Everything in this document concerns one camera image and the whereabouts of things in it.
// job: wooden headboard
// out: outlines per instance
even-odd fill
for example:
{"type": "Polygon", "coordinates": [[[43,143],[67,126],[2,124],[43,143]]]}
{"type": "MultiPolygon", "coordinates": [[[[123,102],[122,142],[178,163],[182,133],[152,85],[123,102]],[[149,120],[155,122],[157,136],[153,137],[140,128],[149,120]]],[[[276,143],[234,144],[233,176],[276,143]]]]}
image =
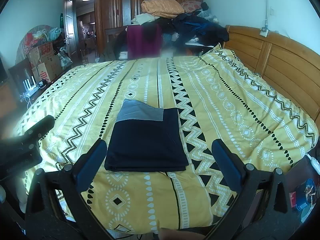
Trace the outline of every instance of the wooden headboard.
{"type": "Polygon", "coordinates": [[[223,44],[233,50],[242,63],[275,90],[301,107],[320,130],[320,55],[308,47],[260,29],[226,26],[230,40],[223,44]]]}

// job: stack of boxes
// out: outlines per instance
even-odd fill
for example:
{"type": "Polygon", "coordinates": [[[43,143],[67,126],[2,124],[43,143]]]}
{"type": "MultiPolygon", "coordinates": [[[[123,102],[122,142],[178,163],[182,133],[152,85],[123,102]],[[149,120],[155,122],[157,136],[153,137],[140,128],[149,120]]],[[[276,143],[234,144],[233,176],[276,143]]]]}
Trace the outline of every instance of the stack of boxes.
{"type": "Polygon", "coordinates": [[[42,79],[50,83],[62,72],[59,56],[54,55],[52,42],[32,49],[28,58],[37,83],[42,79]]]}

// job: wooden door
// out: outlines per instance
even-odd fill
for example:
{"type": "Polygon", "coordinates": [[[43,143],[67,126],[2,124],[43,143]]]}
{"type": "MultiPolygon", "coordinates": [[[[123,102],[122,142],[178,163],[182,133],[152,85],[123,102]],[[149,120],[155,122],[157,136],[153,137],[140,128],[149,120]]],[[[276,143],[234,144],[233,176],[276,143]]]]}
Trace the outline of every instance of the wooden door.
{"type": "Polygon", "coordinates": [[[63,0],[64,33],[68,49],[68,55],[73,62],[78,62],[76,36],[74,26],[74,14],[72,0],[63,0]]]}

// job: wall outlet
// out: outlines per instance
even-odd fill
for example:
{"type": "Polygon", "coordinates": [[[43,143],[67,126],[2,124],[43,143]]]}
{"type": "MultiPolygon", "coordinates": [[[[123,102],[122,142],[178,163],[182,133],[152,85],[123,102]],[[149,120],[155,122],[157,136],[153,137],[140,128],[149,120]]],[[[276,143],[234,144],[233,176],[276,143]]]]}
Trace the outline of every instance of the wall outlet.
{"type": "Polygon", "coordinates": [[[268,29],[266,29],[265,31],[261,30],[261,31],[260,31],[260,35],[263,36],[263,37],[267,37],[268,32],[269,32],[268,29]]]}
{"type": "Polygon", "coordinates": [[[272,7],[270,7],[270,15],[276,16],[275,10],[272,7]]]}

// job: folded navy cloth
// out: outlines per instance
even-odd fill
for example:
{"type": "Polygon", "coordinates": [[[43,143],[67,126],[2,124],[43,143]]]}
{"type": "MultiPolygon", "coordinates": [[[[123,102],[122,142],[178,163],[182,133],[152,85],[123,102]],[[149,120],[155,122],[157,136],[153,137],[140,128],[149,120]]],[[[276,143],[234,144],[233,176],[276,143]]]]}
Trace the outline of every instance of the folded navy cloth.
{"type": "Polygon", "coordinates": [[[110,171],[185,171],[177,108],[160,109],[125,99],[104,163],[110,171]]]}

